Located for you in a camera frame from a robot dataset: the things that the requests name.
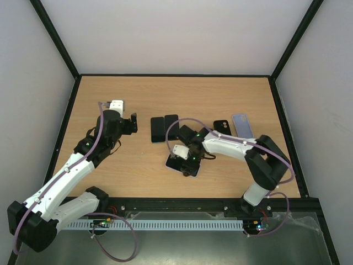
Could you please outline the black bare phone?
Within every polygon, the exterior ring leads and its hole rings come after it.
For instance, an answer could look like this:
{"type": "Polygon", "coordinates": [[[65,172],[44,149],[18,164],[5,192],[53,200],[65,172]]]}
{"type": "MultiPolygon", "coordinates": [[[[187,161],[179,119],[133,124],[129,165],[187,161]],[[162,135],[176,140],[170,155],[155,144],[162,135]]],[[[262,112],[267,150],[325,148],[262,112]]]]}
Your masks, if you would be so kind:
{"type": "Polygon", "coordinates": [[[151,142],[165,142],[164,117],[162,116],[151,118],[151,142]]]}

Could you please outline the black phone case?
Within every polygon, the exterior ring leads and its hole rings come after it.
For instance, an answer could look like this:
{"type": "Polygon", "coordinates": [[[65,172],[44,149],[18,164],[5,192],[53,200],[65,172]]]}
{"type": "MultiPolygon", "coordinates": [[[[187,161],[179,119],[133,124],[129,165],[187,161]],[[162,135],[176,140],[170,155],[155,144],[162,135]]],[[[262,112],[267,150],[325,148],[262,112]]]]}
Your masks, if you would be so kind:
{"type": "Polygon", "coordinates": [[[218,131],[221,134],[225,134],[229,136],[232,135],[229,127],[229,123],[227,120],[215,120],[213,122],[213,127],[214,127],[214,130],[218,131]]]}

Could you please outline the lilac phone case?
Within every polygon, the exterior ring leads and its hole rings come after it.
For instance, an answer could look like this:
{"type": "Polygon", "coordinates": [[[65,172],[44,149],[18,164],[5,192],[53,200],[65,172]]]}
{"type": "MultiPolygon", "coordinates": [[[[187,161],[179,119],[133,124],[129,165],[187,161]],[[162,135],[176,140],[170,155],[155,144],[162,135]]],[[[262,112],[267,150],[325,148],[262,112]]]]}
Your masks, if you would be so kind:
{"type": "Polygon", "coordinates": [[[248,117],[245,113],[233,114],[232,120],[238,137],[246,139],[254,137],[248,117]]]}

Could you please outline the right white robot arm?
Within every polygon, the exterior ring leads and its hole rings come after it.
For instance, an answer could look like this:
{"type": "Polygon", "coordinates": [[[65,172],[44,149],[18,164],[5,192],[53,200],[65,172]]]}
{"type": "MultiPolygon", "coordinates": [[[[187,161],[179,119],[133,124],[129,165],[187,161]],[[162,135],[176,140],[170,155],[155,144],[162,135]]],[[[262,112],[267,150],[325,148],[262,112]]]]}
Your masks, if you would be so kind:
{"type": "Polygon", "coordinates": [[[171,154],[192,162],[205,154],[224,155],[244,161],[252,174],[253,184],[242,195],[240,209],[246,216],[253,216],[260,209],[260,202],[270,195],[287,171],[295,176],[289,159],[267,135],[255,138],[239,138],[212,130],[208,127],[196,132],[186,125],[180,129],[183,145],[175,145],[171,154]]]}

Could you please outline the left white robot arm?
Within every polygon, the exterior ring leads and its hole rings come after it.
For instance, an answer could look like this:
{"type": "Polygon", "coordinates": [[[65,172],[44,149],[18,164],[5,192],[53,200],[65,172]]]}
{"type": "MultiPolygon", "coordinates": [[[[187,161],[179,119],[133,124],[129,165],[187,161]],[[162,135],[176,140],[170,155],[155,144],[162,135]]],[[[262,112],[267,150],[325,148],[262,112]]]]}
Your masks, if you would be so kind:
{"type": "Polygon", "coordinates": [[[124,119],[116,110],[102,111],[91,131],[94,134],[86,134],[64,166],[38,192],[23,203],[12,202],[7,209],[10,233],[35,252],[46,249],[71,222],[94,212],[108,213],[109,196],[97,187],[67,203],[64,199],[112,154],[122,135],[137,132],[137,115],[124,119]]]}

